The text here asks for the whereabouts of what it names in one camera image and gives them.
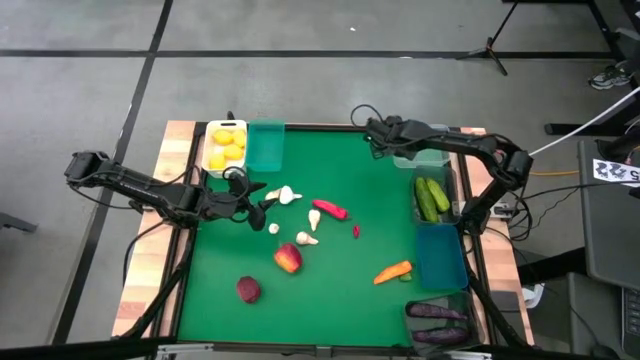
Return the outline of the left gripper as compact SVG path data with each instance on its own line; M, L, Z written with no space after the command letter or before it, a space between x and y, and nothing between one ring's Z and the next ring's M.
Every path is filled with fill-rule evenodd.
M208 175L201 171L199 186L204 200L202 202L201 215L206 221L220 218L232 218L237 212L237 207L242 200L253 192L267 186L263 182L250 182L248 175L242 168L227 168L223 171L223 180L227 181L227 192L214 192L207 186ZM262 200L257 204L250 204L248 210L248 222L254 231L261 231L266 223L266 211L277 202L276 199Z

